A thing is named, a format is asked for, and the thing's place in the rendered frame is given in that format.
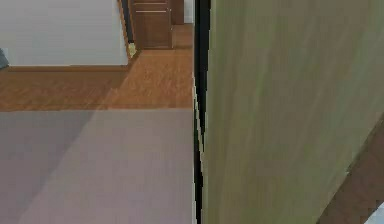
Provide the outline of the brown wooden room door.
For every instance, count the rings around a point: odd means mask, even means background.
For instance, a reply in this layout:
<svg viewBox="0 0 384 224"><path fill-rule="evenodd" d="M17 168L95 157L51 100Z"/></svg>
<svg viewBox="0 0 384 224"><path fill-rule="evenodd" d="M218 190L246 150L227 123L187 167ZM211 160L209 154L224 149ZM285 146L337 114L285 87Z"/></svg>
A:
<svg viewBox="0 0 384 224"><path fill-rule="evenodd" d="M128 0L140 50L172 49L173 26L184 23L184 0Z"/></svg>

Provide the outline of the olive green room door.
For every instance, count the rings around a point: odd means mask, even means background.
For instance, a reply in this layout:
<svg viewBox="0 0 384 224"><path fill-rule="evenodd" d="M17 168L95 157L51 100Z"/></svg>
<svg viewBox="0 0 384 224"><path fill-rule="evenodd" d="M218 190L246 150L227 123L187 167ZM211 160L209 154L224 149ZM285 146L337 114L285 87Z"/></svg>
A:
<svg viewBox="0 0 384 224"><path fill-rule="evenodd" d="M202 224L384 224L384 0L211 0Z"/></svg>

